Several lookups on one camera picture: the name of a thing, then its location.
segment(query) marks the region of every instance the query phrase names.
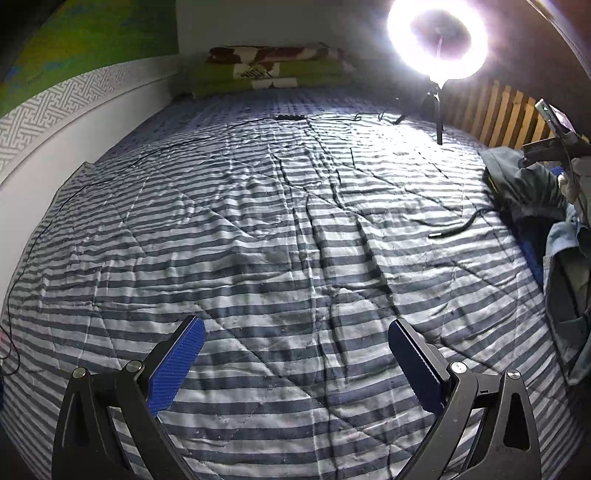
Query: black cable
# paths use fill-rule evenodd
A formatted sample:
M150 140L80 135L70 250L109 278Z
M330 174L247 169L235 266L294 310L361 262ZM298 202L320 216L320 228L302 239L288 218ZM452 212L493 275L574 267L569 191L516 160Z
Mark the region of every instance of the black cable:
M358 112L356 113L353 118L350 118L348 116L334 116L331 118L322 118L322 117L318 117L318 116L306 116L306 115L275 115L275 116L264 116L262 118L254 118L252 120L246 120L244 122L240 122L239 124L235 124L235 125L228 125L228 130L232 130L234 128L237 127L243 127L244 125L249 125L249 124L255 124L257 122L264 122L266 120L277 120L278 122L280 121L292 121L292 122L298 122L298 121L302 121L302 120L315 120L315 121L319 121L319 120L328 120L328 121L352 121L352 122L359 122L364 115L367 116L374 116L377 115L378 116L378 121L381 122L384 119L384 115L386 114L386 110L382 111L382 112L374 112L374 113L369 113L369 112Z
M450 228L448 230L443 230L442 232L430 233L428 235L428 237L429 238L446 238L448 236L457 235L459 233L465 232L474 223L474 220L476 220L476 217L478 216L478 214L484 213L484 212L494 212L494 211L495 211L495 208L494 207L480 207L480 208L477 208L474 211L474 213L472 214L472 216L463 225L460 225L460 226L457 226L457 227L454 227L454 228Z
M106 180L101 180L101 181L96 181L96 182L91 182L91 183L87 183L86 185L83 185L82 187L80 187L78 190L76 190L72 195L70 195L59 207L59 209L57 210L56 213L53 214L53 218L51 219L51 221L45 226L45 228L39 233L39 235L37 235L35 237L35 240L33 240L33 244L31 245L31 248L29 249L28 253L26 254L25 258L22 261L22 271L21 273L18 275L18 277L15 279L15 281L12 283L12 286L10 287L10 290L8 290L8 295L7 295L7 301L6 301L6 313L7 313L7 318L8 318L8 332L6 331L6 329L0 325L0 329L2 329L2 331L4 332L5 335L7 335L9 341L10 341L10 347L8 349L8 354L4 357L0 357L2 358L2 360L6 360L10 354L12 353L12 349L14 347L14 351L17 355L17 366L16 368L9 373L3 373L3 375L5 377L10 377L12 375L15 375L16 373L18 373L18 371L20 370L21 367L21 355L20 352L18 351L18 348L16 346L16 344L14 343L14 340L12 339L12 318L10 315L10 295L12 294L12 291L14 290L14 287L17 285L17 283L22 279L22 276L25 274L25 266L27 264L27 262L29 261L29 258L31 256L31 254L33 253L33 249L35 248L37 241L41 238L41 236L47 232L47 229L53 224L53 220L56 218L56 216L62 211L62 209L68 204L68 202L70 200L72 200L76 195L78 195L82 190L84 190L85 188L88 187L96 187L97 185L102 185L105 183L109 183L110 181L113 181L117 178L120 178L121 175L123 175L125 172L127 172L128 170L132 169L133 167L135 167L139 162L141 162L143 159L149 157L150 155L154 155L156 153L160 153L163 152L165 150L169 150L170 148L174 148L174 147L182 147L183 145L189 145L191 143L195 143L196 141L201 141L201 140L208 140L208 138L193 138L192 140L185 140L182 142L177 142L177 143L173 143L172 145L166 145L164 147L160 147L160 148L156 148L155 150L152 150L142 156L140 156L137 160L135 160L133 163L131 163L130 165L128 165L127 167L125 167L123 169L122 172L118 173L117 175L106 179Z

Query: power cord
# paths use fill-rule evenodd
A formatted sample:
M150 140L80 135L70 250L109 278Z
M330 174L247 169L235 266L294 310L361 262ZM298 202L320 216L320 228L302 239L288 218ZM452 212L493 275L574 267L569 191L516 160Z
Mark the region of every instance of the power cord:
M386 113L386 110L384 110L381 113L377 113L378 116L378 121L382 121L384 118L384 115ZM266 121L266 120L276 120L278 122L280 121L302 121L302 120L339 120L339 121L346 121L346 120L350 120L353 122L358 122L360 121L363 116L373 116L376 115L376 113L366 113L366 112L359 112L356 113L355 116L353 118L349 118L349 117L334 117L334 118L314 118L314 117L308 117L306 115L276 115L276 116L267 116L267 117L263 117L263 118L257 118L257 119L253 119L253 120L248 120L246 122L242 122L240 124L236 124L236 125L232 125L231 127L229 127L228 129L233 129L233 128L237 128L237 127L241 127L247 124L251 124L251 123L256 123L256 122L262 122L262 121ZM86 185L83 185L82 187L80 187L78 190L76 190L72 195L70 195L62 204L61 206L57 209L57 212L55 214L53 214L53 218L49 221L49 223L45 226L45 228L43 228L43 230L35 237L35 240L33 240L33 244L31 245L31 248L28 250L25 258L22 261L22 271L21 273L16 277L15 281L12 283L12 286L10 287L10 290L8 290L8 295L7 295L7 302L6 302L6 313L7 313L7 319L8 319L8 331L2 326L0 325L0 329L2 329L2 331L4 332L4 334L8 337L8 340L10 342L9 344L9 348L8 348L8 353L5 356L0 356L0 359L2 360L2 362L4 363L4 360L8 359L8 357L10 357L12 350L14 349L14 352L17 356L17 366L16 368L8 373L5 373L3 371L3 367L0 366L0 376L4 375L5 377L10 377L12 375L16 375L18 373L18 371L21 368L21 354L16 346L16 344L14 343L14 340L12 339L12 316L10 314L10 296L12 295L12 291L14 290L14 287L17 285L17 283L22 279L22 276L25 274L25 266L27 264L27 262L29 261L29 258L31 256L31 254L33 253L33 249L35 248L37 241L41 238L41 236L47 232L48 228L53 224L53 220L55 219L55 217L62 211L62 209L68 204L69 201L71 201L76 195L78 195L82 190L88 188L88 187L96 187L97 185L103 185L105 183L109 183L110 181L113 181L117 178L119 178L121 175L123 175L124 173L126 173L127 171L129 171L130 169L134 168L137 164L139 164L139 162L141 162L143 159L163 152L165 150L169 150L170 148L174 148L174 147L182 147L184 145L189 145L201 140L209 140L209 137L207 138L193 138L192 140L185 140L182 142L177 142L177 143L173 143L171 145L166 145L164 147L160 147L160 148L156 148L155 150L152 150L142 156L140 156L137 160L135 160L132 164L130 164L129 166L127 166L125 169L123 169L123 171L109 179L106 180L101 180L101 181L96 181L96 182L91 182L88 183Z

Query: gray and white striped bedding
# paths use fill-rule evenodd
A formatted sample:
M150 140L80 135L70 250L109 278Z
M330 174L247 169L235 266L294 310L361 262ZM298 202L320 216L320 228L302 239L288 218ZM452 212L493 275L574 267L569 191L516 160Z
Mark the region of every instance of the gray and white striped bedding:
M395 478L434 420L388 348L398 314L477 372L522 372L555 476L582 437L577 398L515 239L496 213L427 238L489 204L479 145L352 121L381 109L340 89L183 100L62 187L9 299L22 368L1 419L40 478L70 372L143 358L188 313L207 341L159 417L200 479ZM279 113L313 119L263 119Z

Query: wall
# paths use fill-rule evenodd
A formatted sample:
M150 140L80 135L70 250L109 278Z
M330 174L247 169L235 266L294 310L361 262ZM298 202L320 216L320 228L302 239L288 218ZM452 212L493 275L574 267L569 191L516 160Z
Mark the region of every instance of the wall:
M591 5L589 0L528 0L548 19L591 77Z
M93 108L33 151L0 186L0 299L21 252L56 190L83 162L94 163L140 123L168 105L175 78L143 85Z
M0 82L6 78L27 40L63 3L64 0L0 2Z
M591 80L552 24L525 0L474 3L489 33L490 53L481 73L546 99L589 136Z
M68 0L33 35L0 84L0 116L100 67L178 53L174 0Z
M330 1L177 0L178 49L190 57L219 45L331 44Z

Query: blue clamp pad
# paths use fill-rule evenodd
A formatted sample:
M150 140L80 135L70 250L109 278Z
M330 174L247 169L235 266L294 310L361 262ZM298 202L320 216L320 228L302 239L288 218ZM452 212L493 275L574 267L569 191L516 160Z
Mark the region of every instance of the blue clamp pad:
M388 344L423 410L440 415L445 405L443 385L398 320L390 324Z
M194 317L150 376L146 403L154 417L171 406L204 343L205 324Z

